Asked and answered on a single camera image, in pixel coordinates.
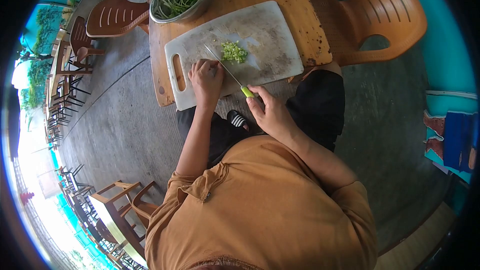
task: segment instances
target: chopped green onion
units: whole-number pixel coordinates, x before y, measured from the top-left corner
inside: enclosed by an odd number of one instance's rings
[[[233,65],[232,61],[237,61],[238,64],[240,63],[245,63],[245,60],[247,59],[248,52],[244,50],[243,48],[239,47],[238,44],[239,41],[236,41],[235,43],[233,42],[226,42],[222,43],[222,52],[223,52],[223,57],[222,60],[224,61],[230,61]]]

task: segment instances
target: cutting board handle hole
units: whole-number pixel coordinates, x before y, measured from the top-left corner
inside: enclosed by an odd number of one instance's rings
[[[185,78],[183,77],[182,64],[178,54],[173,56],[173,69],[175,69],[175,76],[177,77],[178,90],[182,92],[185,90]]]

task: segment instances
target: green onion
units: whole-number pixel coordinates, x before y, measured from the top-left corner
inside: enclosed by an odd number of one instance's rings
[[[232,61],[237,61],[237,64],[245,63],[247,59],[248,52],[243,48],[239,47],[238,41],[236,43],[233,42],[226,42],[221,43],[222,45],[222,52],[223,52],[223,61],[230,61],[233,65]]]
[[[171,19],[191,8],[197,1],[198,0],[155,0],[153,2],[153,15],[162,20]]]

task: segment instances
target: knife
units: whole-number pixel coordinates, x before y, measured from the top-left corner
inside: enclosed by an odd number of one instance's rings
[[[223,66],[223,69],[225,69],[230,74],[230,76],[233,77],[233,79],[240,86],[240,90],[243,92],[243,94],[245,94],[246,97],[252,97],[253,99],[255,99],[255,101],[260,106],[261,110],[265,111],[265,105],[263,104],[263,102],[261,102],[246,86],[244,86],[243,84],[240,83],[240,81],[238,81],[238,79],[230,72],[230,70],[224,65],[224,63],[222,63],[222,61],[217,57],[217,55],[213,53],[213,51],[210,50],[210,48],[208,48],[206,44],[203,44],[203,45],[213,55],[213,57]]]

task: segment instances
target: cutting board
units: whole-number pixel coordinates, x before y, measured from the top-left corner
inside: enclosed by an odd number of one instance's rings
[[[195,27],[165,45],[166,63],[178,110],[197,105],[188,72],[192,64],[201,58],[215,59],[204,44],[222,58],[221,43],[237,41],[239,47],[248,51],[246,62],[223,63],[243,85],[263,85],[303,73],[297,46],[278,3],[266,1],[255,4]],[[175,74],[175,55],[179,56],[184,90],[179,89]],[[239,91],[239,85],[225,72],[220,96]]]

